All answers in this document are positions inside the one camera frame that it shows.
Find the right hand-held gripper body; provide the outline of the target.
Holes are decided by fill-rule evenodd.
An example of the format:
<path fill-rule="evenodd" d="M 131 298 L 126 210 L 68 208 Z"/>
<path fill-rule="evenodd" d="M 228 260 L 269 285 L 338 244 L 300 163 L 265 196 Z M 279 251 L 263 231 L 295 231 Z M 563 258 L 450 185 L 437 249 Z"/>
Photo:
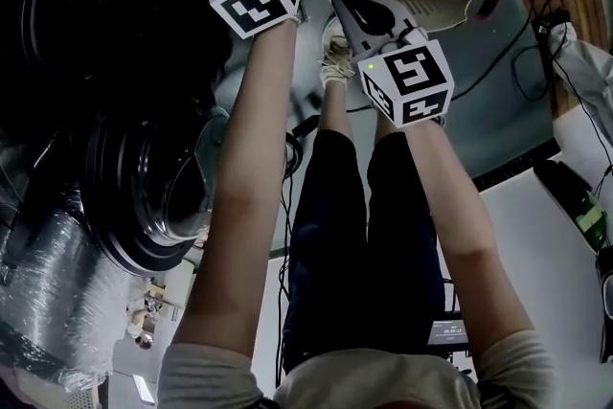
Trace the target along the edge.
<path fill-rule="evenodd" d="M 438 40 L 398 0 L 331 0 L 365 94 L 397 128 L 441 117 L 455 82 Z"/>

